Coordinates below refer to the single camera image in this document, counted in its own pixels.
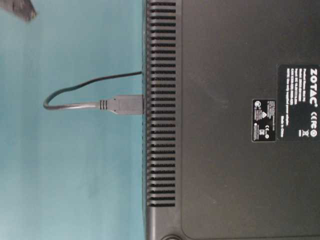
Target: vent slot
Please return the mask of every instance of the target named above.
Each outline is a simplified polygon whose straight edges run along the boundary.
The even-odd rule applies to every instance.
[[[177,4],[147,0],[147,205],[176,205]]]
[[[171,207],[174,207],[175,204],[174,203],[164,203],[164,204],[161,204],[161,203],[157,203],[157,204],[150,204],[149,207],[153,207],[153,208],[171,208]]]
[[[167,14],[173,13],[173,14],[175,14],[176,10],[175,9],[152,9],[151,13],[167,13]]]
[[[176,40],[175,36],[153,36],[151,40]]]
[[[175,61],[176,58],[173,57],[163,57],[163,56],[158,56],[158,57],[152,57],[152,61]]]
[[[151,188],[174,188],[176,185],[174,183],[169,183],[169,184],[166,184],[166,183],[159,183],[159,184],[150,184],[149,185]]]
[[[152,2],[151,6],[175,6],[175,2]]]
[[[175,194],[175,190],[152,190],[150,194]]]
[[[175,16],[152,16],[152,20],[176,20]]]
[[[175,157],[152,157],[151,161],[175,161]]]
[[[151,164],[151,168],[174,168],[175,164]]]

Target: black object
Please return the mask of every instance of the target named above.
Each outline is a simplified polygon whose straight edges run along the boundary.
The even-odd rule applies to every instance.
[[[0,8],[13,13],[26,22],[31,21],[37,15],[30,0],[0,0]]]
[[[281,66],[320,64],[320,1],[144,7],[146,238],[320,240],[320,142],[252,141],[253,100],[279,131]]]

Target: teal surface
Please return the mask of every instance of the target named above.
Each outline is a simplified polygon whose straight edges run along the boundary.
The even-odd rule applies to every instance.
[[[141,240],[142,117],[46,111],[52,91],[142,68],[141,0],[32,0],[0,10],[0,239]],[[53,103],[140,94],[115,79]]]

